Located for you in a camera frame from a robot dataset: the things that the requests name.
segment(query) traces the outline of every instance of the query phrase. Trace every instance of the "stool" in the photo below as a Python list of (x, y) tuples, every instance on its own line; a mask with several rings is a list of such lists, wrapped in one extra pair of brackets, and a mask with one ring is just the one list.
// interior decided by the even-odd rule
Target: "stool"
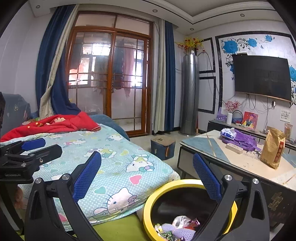
[(175, 152), (176, 141), (168, 136), (162, 135), (151, 139), (151, 153), (160, 160), (172, 158)]

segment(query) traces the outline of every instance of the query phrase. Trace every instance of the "wooden door frame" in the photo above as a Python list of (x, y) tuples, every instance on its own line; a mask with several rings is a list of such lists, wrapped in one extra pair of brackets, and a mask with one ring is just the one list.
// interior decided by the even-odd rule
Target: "wooden door frame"
[[(106, 15), (115, 15), (115, 21), (113, 27), (102, 27), (102, 26), (75, 26), (75, 23), (77, 21), (77, 18), (79, 14), (106, 14)], [(150, 24), (149, 26), (149, 35), (125, 30), (125, 29), (119, 29), (115, 28), (117, 16), (124, 16), (128, 18), (133, 18), (137, 20), (141, 20), (144, 22), (147, 22)], [(119, 13), (113, 13), (113, 12), (101, 12), (101, 11), (79, 11), (76, 20), (74, 21), (68, 43), (67, 43), (67, 49), (66, 49), (66, 81), (69, 82), (69, 72), (70, 72), (70, 64), (71, 64), (71, 58), (73, 54), (73, 46), (75, 44), (76, 34), (78, 32), (104, 32), (104, 33), (111, 33), (111, 47), (110, 47), (110, 55), (109, 55), (109, 62), (108, 62), (108, 79), (107, 79), (107, 115), (109, 117), (112, 117), (112, 63), (114, 58), (114, 47), (115, 47), (115, 39), (116, 36), (127, 36), (127, 37), (134, 37), (137, 39), (144, 40), (144, 53), (146, 53), (146, 56), (148, 54), (148, 61), (147, 58), (143, 60), (143, 72), (144, 72), (144, 66), (145, 66), (145, 73), (143, 73), (143, 79), (145, 78), (145, 83), (142, 81), (142, 115), (141, 115), (141, 130), (137, 131), (127, 131), (127, 134), (129, 136), (138, 136), (143, 134), (150, 134), (150, 126), (151, 126), (151, 84), (152, 84), (152, 59), (153, 59), (153, 22), (147, 21), (145, 19), (128, 16), (125, 14), (119, 14)]]

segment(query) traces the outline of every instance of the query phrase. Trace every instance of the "bed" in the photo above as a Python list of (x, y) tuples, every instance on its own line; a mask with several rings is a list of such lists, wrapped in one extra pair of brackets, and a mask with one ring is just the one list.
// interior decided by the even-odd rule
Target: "bed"
[[(41, 133), (15, 138), (1, 145), (40, 137), (45, 139), (46, 146), (60, 145), (63, 150), (62, 156), (41, 165), (40, 170), (33, 174), (34, 179), (42, 177), (45, 181), (58, 179), (64, 173), (71, 173), (77, 165), (85, 163), (94, 151), (100, 152), (101, 168), (85, 198), (78, 201), (83, 213), (94, 225), (134, 213), (144, 206), (154, 190), (180, 178), (169, 165), (128, 141), (113, 128), (101, 123), (100, 126), (101, 130), (96, 132)], [(19, 185), (24, 193), (25, 204), (32, 185)], [(55, 199), (55, 204), (65, 230), (71, 230), (58, 199)]]

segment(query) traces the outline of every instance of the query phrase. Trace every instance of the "yellow trash can rim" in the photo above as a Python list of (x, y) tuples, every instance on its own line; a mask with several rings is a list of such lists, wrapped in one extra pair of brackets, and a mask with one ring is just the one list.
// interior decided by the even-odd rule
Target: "yellow trash can rim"
[[(185, 188), (185, 187), (196, 187), (196, 188), (202, 188), (205, 189), (204, 185), (202, 184), (201, 180), (197, 179), (182, 179), (177, 180), (173, 182), (169, 182), (162, 187), (158, 188), (154, 193), (152, 193), (149, 198), (146, 201), (146, 204), (144, 206), (144, 213), (143, 213), (143, 225), (145, 228), (146, 233), (148, 234), (149, 238), (153, 241), (163, 241), (163, 238), (158, 236), (156, 230), (154, 229), (154, 226), (151, 222), (151, 210), (154, 205), (154, 203), (157, 201), (159, 197), (161, 197), (163, 194), (177, 188)], [(227, 224), (226, 230), (223, 234), (227, 233), (233, 223), (233, 220), (235, 218), (235, 215), (237, 213), (237, 205), (235, 202), (233, 202), (231, 212), (229, 213), (229, 222)]]

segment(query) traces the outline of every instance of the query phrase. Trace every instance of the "black tv screen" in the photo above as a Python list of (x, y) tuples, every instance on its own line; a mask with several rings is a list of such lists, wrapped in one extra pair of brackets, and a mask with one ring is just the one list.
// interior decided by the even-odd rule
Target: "black tv screen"
[(235, 91), (291, 101), (291, 78), (285, 58), (232, 55)]

